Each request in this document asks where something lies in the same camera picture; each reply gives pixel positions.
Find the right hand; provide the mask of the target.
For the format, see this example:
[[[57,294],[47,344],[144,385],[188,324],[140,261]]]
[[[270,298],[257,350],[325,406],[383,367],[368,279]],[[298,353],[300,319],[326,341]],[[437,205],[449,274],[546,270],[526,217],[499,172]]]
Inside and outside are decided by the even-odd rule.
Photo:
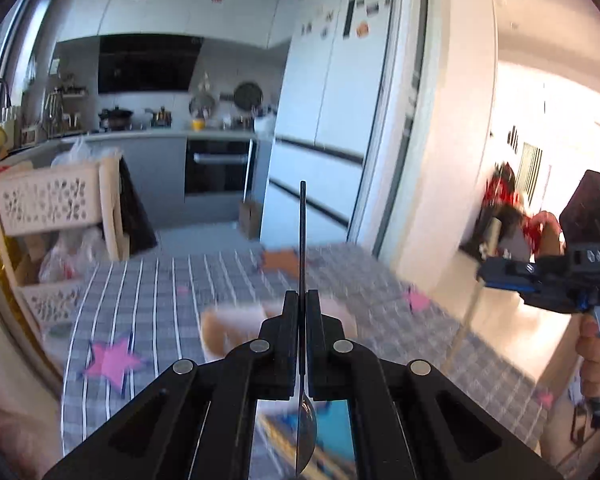
[[[585,314],[581,318],[576,351],[582,358],[580,369],[582,394],[588,399],[600,399],[600,336],[592,315]]]

